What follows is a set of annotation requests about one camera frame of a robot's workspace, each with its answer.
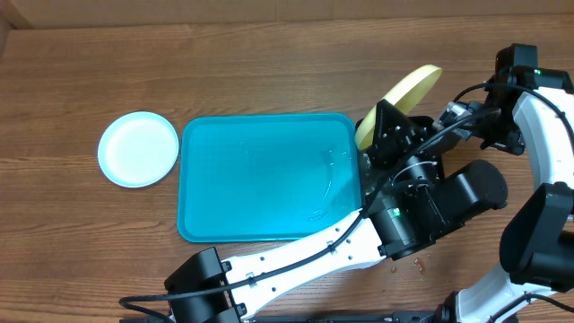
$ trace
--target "black bracket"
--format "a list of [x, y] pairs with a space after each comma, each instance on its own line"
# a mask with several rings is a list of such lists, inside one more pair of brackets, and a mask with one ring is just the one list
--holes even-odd
[[[193, 255], [171, 274], [164, 282], [165, 289], [168, 294], [177, 294], [221, 287], [229, 270], [230, 266], [224, 267], [220, 261], [217, 250], [209, 248]], [[218, 292], [170, 301], [170, 307], [178, 323], [241, 323], [245, 306], [236, 306], [231, 296], [230, 299], [232, 306], [225, 293]]]
[[[495, 72], [488, 83], [520, 85], [530, 90], [547, 87], [574, 93], [567, 72], [538, 67], [538, 48], [523, 44], [512, 44], [496, 55]], [[486, 91], [489, 94], [483, 107], [499, 108], [500, 116], [488, 127], [474, 131], [473, 135], [484, 140], [481, 149], [492, 146], [506, 153], [523, 154], [526, 149], [524, 138], [512, 116], [522, 91], [503, 87]]]
[[573, 207], [565, 183], [544, 183], [512, 219], [500, 240], [500, 264], [512, 283], [574, 287], [574, 233], [563, 230]]

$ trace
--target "wooden table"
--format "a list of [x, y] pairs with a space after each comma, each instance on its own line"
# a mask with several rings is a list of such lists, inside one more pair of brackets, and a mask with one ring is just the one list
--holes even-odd
[[[436, 117], [488, 79], [497, 51], [513, 42], [537, 45], [541, 66], [574, 74], [573, 31], [570, 15], [11, 31], [0, 62], [0, 321], [117, 322], [133, 315], [120, 297], [163, 292], [169, 274], [210, 247], [178, 234], [179, 165], [146, 189], [104, 178], [96, 148], [114, 119], [149, 110], [179, 135], [207, 115], [342, 111], [356, 121], [425, 64], [444, 73], [413, 114]], [[433, 310], [474, 284], [497, 263], [502, 230], [533, 191], [526, 156], [478, 144], [448, 153], [447, 171], [489, 160], [509, 183], [508, 207], [416, 255], [300, 288], [263, 313]], [[274, 246], [218, 250], [226, 258]], [[555, 298], [574, 304], [574, 294]], [[540, 301], [520, 318], [574, 319]]]

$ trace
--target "teal plastic tray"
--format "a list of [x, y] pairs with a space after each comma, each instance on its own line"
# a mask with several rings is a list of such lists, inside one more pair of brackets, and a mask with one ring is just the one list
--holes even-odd
[[204, 117], [184, 130], [186, 240], [295, 240], [360, 205], [354, 125], [343, 114]]

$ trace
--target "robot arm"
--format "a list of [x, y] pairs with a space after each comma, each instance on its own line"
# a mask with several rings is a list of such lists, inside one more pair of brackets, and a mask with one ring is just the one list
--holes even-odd
[[[473, 287], [449, 297], [433, 321], [502, 321], [527, 305], [525, 293], [568, 291], [574, 287], [574, 234], [562, 227], [574, 208], [570, 134], [533, 94], [491, 86], [536, 89], [572, 124], [570, 78], [538, 69], [533, 51], [519, 45], [502, 50], [486, 102], [455, 100], [434, 122], [408, 118], [382, 100], [373, 145], [362, 155], [363, 209], [305, 239], [259, 254], [221, 261], [214, 248], [207, 249], [165, 281], [168, 295], [128, 297], [120, 303], [144, 311], [128, 303], [169, 301], [177, 323], [239, 323], [322, 276], [424, 249], [474, 216], [506, 204], [506, 183], [487, 161], [474, 161], [445, 178], [440, 156], [471, 135], [484, 139], [482, 148], [521, 154], [527, 147], [538, 189], [505, 230], [500, 264]], [[491, 117], [494, 110], [496, 118]]]
[[[536, 80], [546, 72], [537, 68], [537, 62], [528, 61], [525, 57], [535, 57], [535, 48], [513, 45], [501, 51], [497, 62], [505, 62], [506, 65], [497, 63], [497, 73], [491, 82], [532, 88], [563, 111], [568, 122], [574, 124], [574, 96], [568, 75], [550, 71], [546, 79]], [[523, 65], [516, 66], [515, 61]], [[536, 77], [524, 77], [528, 68]], [[554, 88], [539, 86], [542, 84]], [[487, 98], [487, 102], [506, 104], [512, 100], [516, 100], [516, 104], [507, 115], [512, 116], [514, 124], [508, 126], [507, 122], [504, 127], [495, 124], [494, 129], [482, 133], [478, 130], [478, 136], [485, 139], [485, 143], [490, 141], [494, 147], [508, 153], [520, 152], [526, 146], [535, 180], [535, 194], [504, 231], [500, 242], [500, 263], [477, 284], [456, 295], [452, 310], [456, 312], [458, 322], [501, 322], [530, 302], [525, 300], [527, 293], [550, 296], [574, 287], [574, 250], [571, 248], [574, 236], [562, 230], [574, 209], [571, 139], [556, 112], [528, 92], [491, 92]], [[441, 119], [456, 118], [455, 112], [449, 111], [455, 104], [450, 103]], [[458, 114], [470, 113], [457, 107]]]

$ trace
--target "black cable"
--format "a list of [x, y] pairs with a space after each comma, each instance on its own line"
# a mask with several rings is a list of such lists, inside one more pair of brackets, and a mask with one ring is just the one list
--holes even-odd
[[[433, 135], [431, 138], [429, 138], [427, 141], [424, 141], [423, 143], [419, 144], [419, 146], [415, 147], [414, 149], [412, 149], [404, 158], [402, 158], [401, 160], [399, 160], [399, 162], [397, 162], [395, 164], [395, 166], [393, 166], [390, 170], [393, 170], [395, 168], [398, 167], [402, 167], [402, 165], [411, 157], [413, 157], [415, 154], [420, 153], [422, 151], [424, 151], [425, 149], [427, 149], [430, 145], [434, 144], [434, 142], [436, 142], [437, 140], [439, 140], [442, 136], [444, 136], [445, 134], [447, 134], [448, 132], [453, 131], [454, 129], [456, 129], [457, 127], [468, 123], [470, 121], [473, 121], [475, 119], [478, 118], [483, 118], [487, 115], [490, 115], [492, 113], [498, 113], [500, 110], [499, 109], [485, 109], [482, 111], [479, 111], [473, 115], [470, 115], [468, 117], [462, 118], [460, 120], [458, 120], [457, 122], [455, 122], [454, 124], [445, 127], [444, 129], [440, 130], [437, 134]], [[249, 279], [245, 279], [242, 281], [238, 281], [236, 283], [232, 283], [232, 284], [228, 284], [222, 287], [216, 287], [216, 288], [212, 288], [212, 289], [208, 289], [208, 290], [203, 290], [203, 291], [198, 291], [198, 292], [184, 292], [184, 293], [180, 293], [180, 294], [161, 294], [161, 295], [145, 295], [145, 296], [127, 296], [127, 297], [123, 297], [119, 300], [119, 304], [121, 306], [123, 306], [126, 309], [129, 310], [136, 310], [142, 313], [145, 313], [147, 315], [151, 315], [154, 316], [155, 318], [158, 319], [163, 319], [164, 322], [167, 323], [174, 323], [173, 320], [171, 320], [170, 318], [166, 317], [165, 315], [156, 312], [154, 310], [149, 310], [146, 309], [144, 307], [140, 307], [134, 304], [131, 304], [131, 302], [135, 302], [135, 301], [176, 301], [176, 300], [181, 300], [181, 299], [186, 299], [189, 297], [198, 297], [198, 296], [205, 296], [205, 295], [210, 295], [210, 294], [214, 294], [214, 293], [218, 293], [218, 292], [227, 292], [230, 291], [232, 289], [241, 287], [241, 286], [245, 286], [248, 284], [254, 284], [258, 281], [264, 280], [266, 278], [270, 278], [273, 277], [275, 275], [279, 275], [285, 272], [288, 272], [292, 269], [298, 268], [300, 266], [304, 266], [310, 262], [313, 262], [327, 254], [329, 254], [330, 252], [334, 251], [336, 249], [336, 247], [338, 247], [340, 244], [342, 244], [344, 241], [347, 240], [347, 238], [351, 235], [351, 233], [356, 229], [356, 227], [359, 225], [359, 223], [366, 218], [366, 214], [369, 211], [370, 206], [372, 205], [375, 196], [377, 194], [377, 192], [379, 192], [383, 185], [387, 182], [387, 179], [385, 179], [385, 177], [381, 177], [378, 180], [378, 183], [373, 191], [373, 193], [371, 193], [370, 195], [367, 196], [365, 202], [363, 203], [363, 207], [359, 212], [359, 216], [357, 216], [357, 218], [351, 223], [351, 225], [349, 226], [349, 228], [343, 233], [343, 235], [341, 235], [341, 237], [339, 237], [339, 239], [337, 239], [333, 244], [329, 245], [327, 248], [322, 249], [321, 251], [319, 251], [318, 253], [309, 256], [308, 258], [304, 258], [300, 261], [297, 261], [293, 264], [290, 264], [288, 266], [284, 266], [278, 269], [275, 269], [273, 271], [270, 271], [268, 273], [263, 273], [261, 275], [257, 275], [254, 277], [251, 277]]]
[[405, 156], [401, 157], [401, 159], [393, 166], [391, 167], [388, 171], [387, 174], [389, 175], [393, 175], [394, 173], [396, 173], [397, 171], [399, 171], [399, 167], [403, 167], [403, 165], [409, 160], [411, 159], [411, 157], [413, 157], [414, 155], [416, 155], [417, 153], [422, 153], [422, 151], [424, 151], [425, 149], [429, 148], [430, 146], [432, 146], [433, 144], [435, 144], [442, 136], [446, 135], [447, 133], [459, 128], [460, 126], [462, 126], [465, 123], [468, 123], [470, 121], [476, 120], [478, 118], [484, 118], [490, 114], [494, 114], [494, 113], [499, 113], [500, 109], [497, 108], [491, 108], [491, 109], [483, 109], [481, 111], [478, 111], [468, 117], [464, 117], [461, 118], [460, 120], [458, 120], [457, 122], [453, 123], [452, 125], [445, 127], [444, 129], [440, 130], [438, 133], [436, 133], [435, 135], [433, 135], [431, 138], [425, 140], [424, 142], [422, 142], [421, 144], [419, 144], [417, 147], [415, 147], [414, 149], [412, 149], [409, 153], [407, 153]]
[[536, 97], [538, 100], [540, 100], [541, 102], [543, 102], [545, 105], [548, 106], [548, 108], [550, 108], [552, 111], [554, 111], [554, 113], [556, 114], [556, 116], [561, 120], [562, 124], [564, 125], [564, 127], [566, 128], [566, 133], [568, 134], [568, 138], [570, 140], [570, 146], [572, 148], [572, 153], [574, 153], [574, 130], [572, 129], [572, 125], [570, 124], [570, 122], [566, 119], [566, 113], [564, 111], [561, 111], [560, 109], [558, 109], [558, 107], [552, 103], [550, 100], [546, 99], [542, 94], [535, 92], [534, 90], [528, 89], [524, 86], [520, 86], [520, 85], [515, 85], [515, 84], [507, 84], [507, 83], [482, 83], [482, 84], [476, 84], [473, 85], [467, 89], [465, 89], [464, 91], [460, 92], [455, 99], [453, 100], [454, 102], [457, 102], [460, 100], [460, 98], [462, 98], [465, 94], [474, 91], [474, 90], [478, 90], [478, 89], [491, 89], [491, 88], [496, 88], [496, 87], [500, 87], [500, 88], [506, 88], [506, 89], [513, 89], [513, 90], [519, 90], [522, 92], [526, 92], [534, 97]]
[[559, 301], [553, 300], [550, 297], [546, 297], [546, 296], [542, 296], [540, 294], [528, 292], [528, 293], [525, 293], [524, 295], [518, 297], [517, 299], [515, 299], [512, 303], [510, 303], [509, 305], [502, 308], [502, 310], [499, 310], [498, 312], [496, 312], [496, 314], [491, 316], [491, 318], [489, 319], [489, 322], [490, 323], [496, 322], [497, 319], [499, 319], [501, 316], [503, 316], [504, 314], [508, 313], [510, 310], [517, 307], [521, 302], [523, 302], [523, 301], [530, 302], [530, 300], [532, 300], [532, 299], [538, 299], [541, 301], [546, 301], [546, 302], [551, 303], [552, 305], [554, 305], [554, 306], [556, 306], [562, 310], [566, 310], [570, 313], [574, 313], [574, 308], [571, 306], [568, 306], [568, 305], [563, 304]]
[[463, 129], [463, 130], [470, 130], [470, 131], [482, 129], [482, 128], [485, 128], [485, 127], [492, 125], [494, 122], [496, 122], [496, 120], [499, 119], [499, 117], [500, 116], [494, 116], [492, 118], [485, 118], [479, 124], [472, 125], [472, 126], [461, 126], [459, 128]]

